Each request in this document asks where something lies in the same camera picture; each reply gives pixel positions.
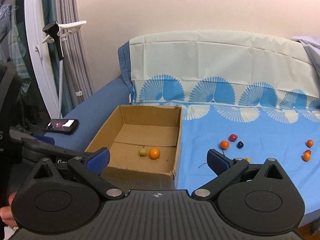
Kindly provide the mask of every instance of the metal hose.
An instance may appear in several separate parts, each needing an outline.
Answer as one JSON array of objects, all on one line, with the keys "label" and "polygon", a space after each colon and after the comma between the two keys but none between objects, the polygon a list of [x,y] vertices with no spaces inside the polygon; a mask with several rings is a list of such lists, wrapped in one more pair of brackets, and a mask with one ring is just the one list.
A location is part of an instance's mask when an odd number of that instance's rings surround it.
[{"label": "metal hose", "polygon": [[63,88],[63,60],[60,60],[60,66],[59,66],[59,108],[58,108],[58,119],[61,118],[62,88]]}]

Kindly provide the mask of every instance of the blue fan pattern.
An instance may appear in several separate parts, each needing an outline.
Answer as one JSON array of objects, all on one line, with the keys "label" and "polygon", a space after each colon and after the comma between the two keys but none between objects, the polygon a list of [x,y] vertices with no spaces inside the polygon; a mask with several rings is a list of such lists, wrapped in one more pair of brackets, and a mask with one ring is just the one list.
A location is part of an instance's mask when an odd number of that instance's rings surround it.
[{"label": "blue fan pattern", "polygon": [[[136,102],[136,88],[133,85],[133,101]],[[169,75],[157,75],[147,80],[140,90],[138,104],[153,101],[184,101],[185,94],[181,83]],[[297,122],[299,113],[313,122],[320,122],[320,99],[313,100],[307,109],[307,95],[300,89],[287,92],[277,106],[276,90],[265,82],[257,82],[246,88],[239,100],[239,106],[262,106],[272,119],[282,123]],[[232,85],[221,77],[208,77],[193,88],[189,102],[235,104],[235,92]],[[182,105],[184,119],[201,118],[209,111],[209,106]],[[215,106],[217,112],[234,122],[252,122],[259,117],[259,110],[254,108],[234,108]]]},{"label": "blue fan pattern", "polygon": [[209,77],[201,80],[192,90],[189,102],[235,103],[232,85],[223,78]]},{"label": "blue fan pattern", "polygon": [[276,107],[277,102],[276,90],[265,82],[257,82],[247,87],[239,100],[239,105]]},{"label": "blue fan pattern", "polygon": [[320,99],[317,98],[315,100],[313,100],[310,104],[309,104],[309,109],[317,109],[320,110]]},{"label": "blue fan pattern", "polygon": [[285,109],[306,109],[307,95],[300,89],[291,90],[285,94],[279,106]]},{"label": "blue fan pattern", "polygon": [[184,101],[184,91],[181,83],[169,75],[158,75],[147,80],[140,90],[139,101]]}]

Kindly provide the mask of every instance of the wall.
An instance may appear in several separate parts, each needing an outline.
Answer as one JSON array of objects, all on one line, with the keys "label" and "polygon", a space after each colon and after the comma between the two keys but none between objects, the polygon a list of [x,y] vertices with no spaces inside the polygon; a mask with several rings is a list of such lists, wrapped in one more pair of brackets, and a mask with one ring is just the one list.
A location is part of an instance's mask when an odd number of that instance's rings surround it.
[{"label": "wall", "polygon": [[320,0],[77,0],[97,91],[120,74],[117,49],[129,39],[175,30],[239,30],[284,38],[320,36]]}]

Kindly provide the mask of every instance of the orange cherry tomato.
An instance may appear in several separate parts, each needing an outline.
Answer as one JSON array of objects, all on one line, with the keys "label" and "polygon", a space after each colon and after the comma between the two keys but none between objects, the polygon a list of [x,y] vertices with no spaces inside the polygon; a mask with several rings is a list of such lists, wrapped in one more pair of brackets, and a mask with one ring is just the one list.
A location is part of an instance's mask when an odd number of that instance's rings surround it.
[{"label": "orange cherry tomato", "polygon": [[313,146],[313,140],[308,140],[307,141],[307,146],[310,148]]},{"label": "orange cherry tomato", "polygon": [[156,160],[160,157],[160,151],[156,148],[152,148],[150,151],[149,151],[149,157],[153,160]]},{"label": "orange cherry tomato", "polygon": [[310,161],[310,159],[311,159],[311,155],[310,155],[310,153],[308,153],[308,152],[306,152],[306,153],[304,153],[303,154],[303,160],[305,161],[305,162],[308,162],[308,161]]},{"label": "orange cherry tomato", "polygon": [[221,143],[220,143],[220,147],[221,147],[221,149],[222,150],[226,150],[226,149],[228,149],[229,148],[229,142],[227,142],[227,141],[221,141]]}]

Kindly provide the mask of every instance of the finger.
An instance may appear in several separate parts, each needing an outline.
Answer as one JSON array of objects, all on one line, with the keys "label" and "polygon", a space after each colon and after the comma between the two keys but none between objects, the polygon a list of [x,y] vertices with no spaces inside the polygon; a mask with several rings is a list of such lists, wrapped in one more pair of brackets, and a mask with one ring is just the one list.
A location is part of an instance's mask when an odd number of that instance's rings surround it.
[{"label": "finger", "polygon": [[11,206],[12,201],[14,199],[14,197],[16,196],[17,192],[13,192],[10,196],[9,196],[9,205]]},{"label": "finger", "polygon": [[2,220],[4,219],[13,219],[12,213],[11,213],[11,207],[2,207],[0,208],[0,217]]},{"label": "finger", "polygon": [[3,220],[3,223],[5,223],[6,225],[10,226],[10,227],[17,227],[17,223],[14,219],[5,219]]},{"label": "finger", "polygon": [[7,206],[0,208],[0,217],[5,224],[12,227],[17,226],[17,223],[12,216],[11,207]]}]

